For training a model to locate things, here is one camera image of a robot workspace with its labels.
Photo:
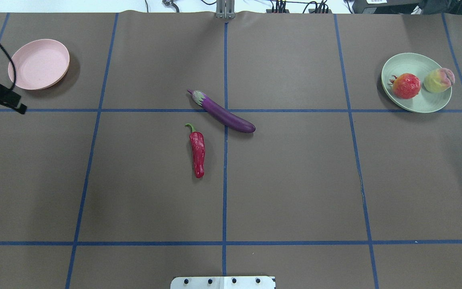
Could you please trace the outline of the red chili pepper toy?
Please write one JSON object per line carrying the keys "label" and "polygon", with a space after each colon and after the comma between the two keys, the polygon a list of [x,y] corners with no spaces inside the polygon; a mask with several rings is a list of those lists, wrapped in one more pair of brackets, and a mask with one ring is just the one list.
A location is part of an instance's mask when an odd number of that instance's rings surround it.
{"label": "red chili pepper toy", "polygon": [[189,141],[192,151],[192,160],[194,165],[194,173],[197,179],[204,176],[204,161],[205,161],[205,142],[204,136],[191,123],[185,123],[185,126],[190,128]]}

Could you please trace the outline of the peach toy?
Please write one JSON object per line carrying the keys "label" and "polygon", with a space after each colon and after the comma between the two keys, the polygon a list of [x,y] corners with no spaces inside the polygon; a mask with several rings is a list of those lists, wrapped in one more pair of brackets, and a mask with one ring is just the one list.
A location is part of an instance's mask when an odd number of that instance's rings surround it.
{"label": "peach toy", "polygon": [[437,68],[429,72],[424,79],[425,89],[431,93],[442,93],[451,88],[456,82],[456,77],[449,68]]}

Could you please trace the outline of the pink plate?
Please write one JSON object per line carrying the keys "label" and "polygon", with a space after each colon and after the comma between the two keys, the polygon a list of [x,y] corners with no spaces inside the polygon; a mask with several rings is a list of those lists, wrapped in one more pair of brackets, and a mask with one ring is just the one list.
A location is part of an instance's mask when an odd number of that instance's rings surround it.
{"label": "pink plate", "polygon": [[8,64],[8,77],[18,88],[42,90],[59,82],[70,66],[70,53],[61,42],[39,39],[22,46]]}

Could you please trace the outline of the red pomegranate toy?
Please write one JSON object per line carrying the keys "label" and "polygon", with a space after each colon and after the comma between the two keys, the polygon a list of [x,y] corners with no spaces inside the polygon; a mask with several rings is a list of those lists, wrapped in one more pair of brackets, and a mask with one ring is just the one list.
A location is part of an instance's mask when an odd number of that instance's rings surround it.
{"label": "red pomegranate toy", "polygon": [[391,86],[392,93],[396,95],[396,97],[405,100],[416,97],[421,90],[421,80],[412,73],[391,75],[389,85]]}

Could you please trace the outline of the green plate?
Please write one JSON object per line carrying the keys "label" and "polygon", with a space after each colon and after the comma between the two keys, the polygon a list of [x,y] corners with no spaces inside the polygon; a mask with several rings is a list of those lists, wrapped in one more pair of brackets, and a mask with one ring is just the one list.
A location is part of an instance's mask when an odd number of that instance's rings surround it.
{"label": "green plate", "polygon": [[434,113],[444,108],[456,84],[451,69],[416,53],[392,56],[383,65],[380,80],[389,99],[414,113]]}

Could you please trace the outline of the aluminium frame post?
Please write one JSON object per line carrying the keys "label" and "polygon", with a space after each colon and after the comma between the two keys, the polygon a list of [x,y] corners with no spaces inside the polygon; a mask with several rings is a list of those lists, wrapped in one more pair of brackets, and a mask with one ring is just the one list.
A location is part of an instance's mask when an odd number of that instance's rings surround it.
{"label": "aluminium frame post", "polygon": [[235,18],[235,2],[235,0],[216,0],[216,18]]}

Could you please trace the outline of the purple eggplant toy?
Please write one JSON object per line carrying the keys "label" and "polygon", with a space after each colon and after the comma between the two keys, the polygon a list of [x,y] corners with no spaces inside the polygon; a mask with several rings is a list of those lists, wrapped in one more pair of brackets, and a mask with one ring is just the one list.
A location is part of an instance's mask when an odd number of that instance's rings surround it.
{"label": "purple eggplant toy", "polygon": [[187,93],[191,96],[191,99],[202,107],[207,113],[214,117],[218,122],[224,126],[236,130],[241,133],[254,133],[255,126],[253,123],[238,117],[231,113],[229,110],[217,104],[210,97],[200,90],[187,89]]}

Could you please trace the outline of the white pedestal column base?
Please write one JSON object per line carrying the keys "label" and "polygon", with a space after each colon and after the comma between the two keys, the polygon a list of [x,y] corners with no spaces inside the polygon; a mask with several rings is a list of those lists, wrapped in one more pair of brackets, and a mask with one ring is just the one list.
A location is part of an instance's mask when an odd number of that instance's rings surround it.
{"label": "white pedestal column base", "polygon": [[270,276],[209,276],[176,277],[171,289],[275,289],[275,277]]}

